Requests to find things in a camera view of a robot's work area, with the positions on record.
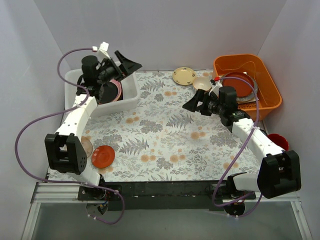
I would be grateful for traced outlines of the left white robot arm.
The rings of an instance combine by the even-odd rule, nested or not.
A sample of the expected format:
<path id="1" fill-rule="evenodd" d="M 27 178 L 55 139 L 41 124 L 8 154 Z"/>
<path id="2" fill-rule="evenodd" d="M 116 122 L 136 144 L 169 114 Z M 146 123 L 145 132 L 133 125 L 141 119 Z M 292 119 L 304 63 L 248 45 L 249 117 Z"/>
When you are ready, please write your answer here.
<path id="1" fill-rule="evenodd" d="M 81 144 L 81 137 L 87 122 L 96 108 L 111 103 L 122 91 L 114 82 L 121 82 L 142 68 L 140 63 L 115 52 L 117 64 L 106 50 L 97 49 L 104 57 L 87 55 L 81 60 L 82 74 L 76 83 L 64 82 L 76 88 L 74 103 L 66 109 L 67 117 L 55 133 L 47 134 L 44 140 L 49 167 L 63 174 L 71 175 L 77 183 L 89 187 L 89 194 L 95 200 L 106 196 L 103 177 L 87 164 L 87 154 Z"/>

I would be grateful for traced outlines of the black round plate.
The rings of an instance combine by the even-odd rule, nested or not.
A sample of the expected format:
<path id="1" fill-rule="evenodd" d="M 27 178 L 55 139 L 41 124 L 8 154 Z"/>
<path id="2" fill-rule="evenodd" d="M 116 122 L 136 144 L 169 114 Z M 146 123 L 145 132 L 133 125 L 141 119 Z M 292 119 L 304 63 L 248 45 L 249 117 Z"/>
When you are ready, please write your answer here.
<path id="1" fill-rule="evenodd" d="M 118 90 L 117 87 L 112 83 L 108 82 L 101 86 L 99 90 L 99 104 L 108 104 L 113 102 L 117 96 Z"/>

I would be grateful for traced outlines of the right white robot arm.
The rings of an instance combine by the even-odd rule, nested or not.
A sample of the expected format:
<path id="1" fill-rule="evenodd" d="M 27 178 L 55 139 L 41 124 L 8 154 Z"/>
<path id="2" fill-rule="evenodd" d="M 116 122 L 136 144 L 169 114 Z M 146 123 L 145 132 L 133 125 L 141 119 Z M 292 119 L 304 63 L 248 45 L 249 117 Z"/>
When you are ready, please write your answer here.
<path id="1" fill-rule="evenodd" d="M 239 109 L 236 90 L 223 86 L 218 94 L 202 89 L 182 106 L 190 112 L 220 117 L 221 123 L 247 147 L 260 164 L 258 173 L 237 173 L 227 177 L 226 192 L 237 199 L 245 191 L 260 192 L 268 199 L 299 191 L 302 187 L 299 155 L 272 142 L 251 117 Z"/>

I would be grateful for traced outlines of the small cream floral plate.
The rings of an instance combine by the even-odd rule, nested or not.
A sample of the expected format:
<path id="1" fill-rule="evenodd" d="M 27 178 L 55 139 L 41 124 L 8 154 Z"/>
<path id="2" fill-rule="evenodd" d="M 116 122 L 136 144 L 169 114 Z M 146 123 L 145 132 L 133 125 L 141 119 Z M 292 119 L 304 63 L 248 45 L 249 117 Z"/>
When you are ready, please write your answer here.
<path id="1" fill-rule="evenodd" d="M 173 81 L 182 86 L 192 85 L 196 78 L 197 73 L 189 67 L 179 67 L 172 73 Z"/>

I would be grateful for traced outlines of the pink round plate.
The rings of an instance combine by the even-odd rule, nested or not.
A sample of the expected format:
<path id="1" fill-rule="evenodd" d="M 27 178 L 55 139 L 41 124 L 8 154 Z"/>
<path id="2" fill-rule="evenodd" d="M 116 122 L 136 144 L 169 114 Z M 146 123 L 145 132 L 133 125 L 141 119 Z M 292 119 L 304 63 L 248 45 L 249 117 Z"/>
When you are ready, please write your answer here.
<path id="1" fill-rule="evenodd" d="M 120 95 L 121 95 L 121 86 L 122 86 L 122 84 L 121 84 L 120 81 L 117 81 L 117 80 L 114 80 L 114 79 L 112 79 L 110 82 L 113 83 L 117 87 L 117 95 L 112 100 L 112 102 L 117 102 L 117 101 L 119 101 L 119 98 L 120 98 Z"/>

